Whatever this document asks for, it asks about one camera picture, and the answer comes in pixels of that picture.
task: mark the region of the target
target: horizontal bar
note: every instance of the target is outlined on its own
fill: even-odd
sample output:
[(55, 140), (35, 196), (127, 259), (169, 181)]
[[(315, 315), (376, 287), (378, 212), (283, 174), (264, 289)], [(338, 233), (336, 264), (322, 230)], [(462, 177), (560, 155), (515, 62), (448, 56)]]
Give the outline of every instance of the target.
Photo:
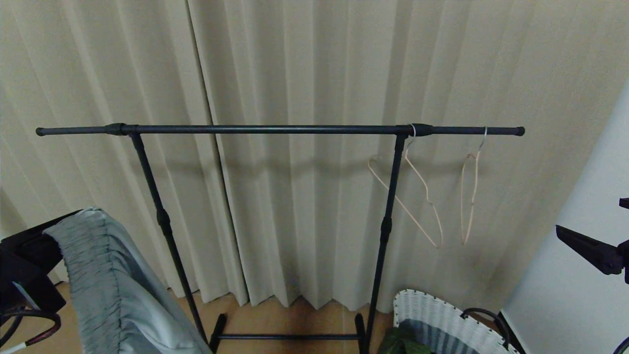
[(357, 334), (219, 334), (221, 340), (358, 340)]
[(431, 134), (524, 135), (523, 127), (433, 127), (406, 125), (127, 125), (101, 127), (37, 128), (39, 136), (66, 134), (367, 134), (426, 136)]

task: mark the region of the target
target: basket handle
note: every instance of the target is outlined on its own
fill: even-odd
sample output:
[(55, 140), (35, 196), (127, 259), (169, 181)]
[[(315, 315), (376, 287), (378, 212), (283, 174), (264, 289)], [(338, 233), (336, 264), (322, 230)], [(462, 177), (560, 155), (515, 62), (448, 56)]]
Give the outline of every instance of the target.
[(505, 347), (506, 349), (509, 348), (509, 344), (511, 343), (511, 340), (509, 339), (509, 331), (507, 330), (507, 325), (504, 323), (504, 321), (500, 317), (498, 317), (498, 315), (485, 309), (479, 309), (477, 307), (470, 307), (469, 309), (466, 309), (463, 311), (463, 313), (461, 314), (461, 318), (467, 318), (471, 312), (480, 312), (481, 314), (485, 314), (493, 318), (496, 324), (498, 325), (498, 332), (504, 338), (503, 347)]

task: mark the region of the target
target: baseboard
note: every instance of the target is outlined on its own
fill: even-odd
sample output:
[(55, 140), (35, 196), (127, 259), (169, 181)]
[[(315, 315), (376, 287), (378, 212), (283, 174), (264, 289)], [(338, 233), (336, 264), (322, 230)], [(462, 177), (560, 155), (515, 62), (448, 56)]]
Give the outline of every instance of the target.
[(514, 348), (518, 350), (520, 354), (533, 354), (531, 350), (529, 350), (523, 342), (520, 341), (521, 336), (518, 335), (517, 331), (511, 327), (509, 324), (511, 321), (509, 320), (509, 316), (504, 312), (498, 313), (498, 317), (503, 320), (503, 322), (507, 325), (507, 330), (509, 331), (509, 338), (511, 340), (511, 344)]

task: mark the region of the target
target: curtain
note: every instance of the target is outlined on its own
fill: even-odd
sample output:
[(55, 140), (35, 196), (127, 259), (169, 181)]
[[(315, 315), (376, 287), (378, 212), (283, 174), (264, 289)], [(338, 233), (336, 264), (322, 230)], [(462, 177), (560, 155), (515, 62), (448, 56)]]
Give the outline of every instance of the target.
[[(3, 232), (97, 205), (182, 295), (128, 138), (39, 126), (524, 125), (487, 138), (470, 241), (463, 158), (417, 138), (435, 249), (399, 205), (378, 309), (417, 288), (499, 309), (552, 226), (629, 72), (629, 4), (587, 1), (8, 1), (2, 7)], [(146, 135), (193, 290), (243, 304), (369, 301), (392, 137)], [(465, 180), (470, 190), (470, 177)], [(436, 236), (421, 182), (398, 195)], [(5, 217), (9, 210), (14, 217)]]
[[(97, 205), (128, 229), (159, 277), (183, 296), (131, 141), (34, 132), (113, 122), (210, 123), (186, 3), (1, 6), (3, 224), (32, 227)], [(232, 292), (246, 303), (213, 137), (144, 140), (190, 286), (204, 301)], [(11, 208), (19, 218), (5, 220)]]

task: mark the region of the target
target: black garment rack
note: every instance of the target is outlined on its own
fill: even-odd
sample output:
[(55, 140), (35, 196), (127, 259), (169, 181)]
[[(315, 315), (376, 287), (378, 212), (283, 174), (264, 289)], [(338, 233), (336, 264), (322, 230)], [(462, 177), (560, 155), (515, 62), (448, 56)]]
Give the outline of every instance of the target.
[(382, 269), (384, 267), (384, 254), (387, 249), (387, 242), (392, 229), (391, 214), (395, 203), (395, 192), (398, 185), (398, 175), (404, 141), (409, 137), (420, 137), (432, 134), (488, 134), (488, 135), (517, 135), (525, 133), (524, 127), (502, 128), (502, 127), (434, 127), (427, 124), (412, 123), (407, 125), (127, 125), (123, 123), (113, 123), (101, 127), (64, 127), (64, 128), (37, 128), (39, 136), (44, 135), (67, 135), (67, 134), (110, 134), (127, 135), (131, 137), (133, 147), (138, 153), (140, 164), (146, 178), (148, 189), (150, 190), (155, 209), (157, 211), (157, 223), (162, 229), (166, 238), (170, 255), (175, 264), (177, 275), (186, 295), (186, 300), (194, 323), (207, 343), (208, 339), (201, 324), (199, 312), (192, 298), (190, 285), (184, 271), (181, 257), (175, 245), (175, 239), (170, 227), (170, 218), (162, 205), (155, 178), (151, 172), (147, 153), (144, 149), (141, 134), (364, 134), (364, 135), (395, 135), (395, 152), (393, 157), (393, 167), (391, 170), (391, 180), (389, 182), (389, 192), (387, 196), (384, 218), (380, 227), (380, 247), (376, 261), (376, 274), (371, 292), (371, 302), (369, 305), (369, 316), (367, 318), (367, 329), (361, 314), (357, 314), (354, 323), (356, 334), (226, 334), (223, 333), (227, 323), (226, 314), (218, 316), (214, 331), (208, 343), (212, 352), (216, 352), (221, 340), (355, 340), (358, 341), (359, 353), (369, 352), (371, 334), (374, 329), (374, 316), (376, 315), (376, 304), (378, 292), (382, 280)]

